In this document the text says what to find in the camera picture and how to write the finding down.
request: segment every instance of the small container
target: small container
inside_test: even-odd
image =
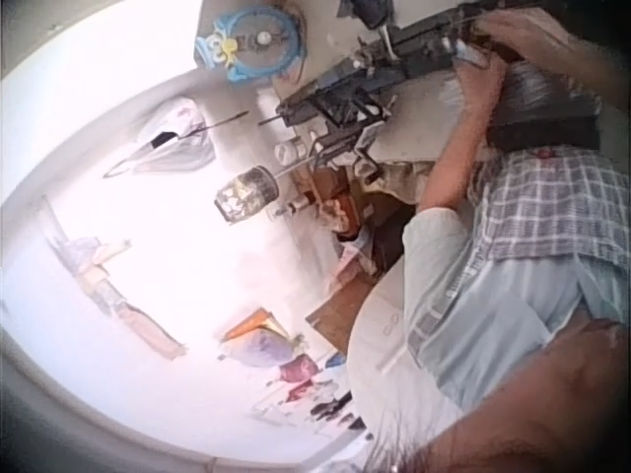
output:
[[[283,168],[302,161],[307,156],[307,146],[297,136],[291,140],[283,141],[274,147],[274,156]]]
[[[229,224],[242,222],[263,210],[280,195],[278,183],[263,166],[239,174],[217,191],[215,205]]]

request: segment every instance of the white plastic bag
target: white plastic bag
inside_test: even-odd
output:
[[[151,114],[136,138],[140,145],[105,177],[124,173],[193,172],[215,160],[215,148],[197,104],[180,97],[166,101]]]

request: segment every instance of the hand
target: hand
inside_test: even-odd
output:
[[[497,54],[491,54],[489,67],[478,67],[458,60],[455,63],[456,75],[464,95],[464,111],[482,114],[490,118],[500,99],[507,65]]]
[[[532,64],[557,74],[567,74],[579,42],[540,8],[496,10],[480,18],[475,27]]]

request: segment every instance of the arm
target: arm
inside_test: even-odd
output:
[[[419,212],[437,207],[456,211],[464,199],[475,158],[500,96],[506,64],[494,55],[486,70],[462,63],[456,66],[456,73],[464,95],[464,110],[427,180]]]
[[[624,60],[569,34],[543,10],[498,10],[485,15],[476,27],[541,69],[570,76],[605,101],[629,110],[629,70]]]
[[[566,74],[600,95],[622,111],[629,111],[629,70],[624,61],[610,51],[590,42],[577,40],[569,59],[564,62]]]

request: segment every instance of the white fabric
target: white fabric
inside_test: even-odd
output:
[[[460,410],[405,351],[391,369],[380,366],[404,346],[403,259],[368,296],[351,333],[347,370],[353,399],[379,445],[421,444],[448,428]]]

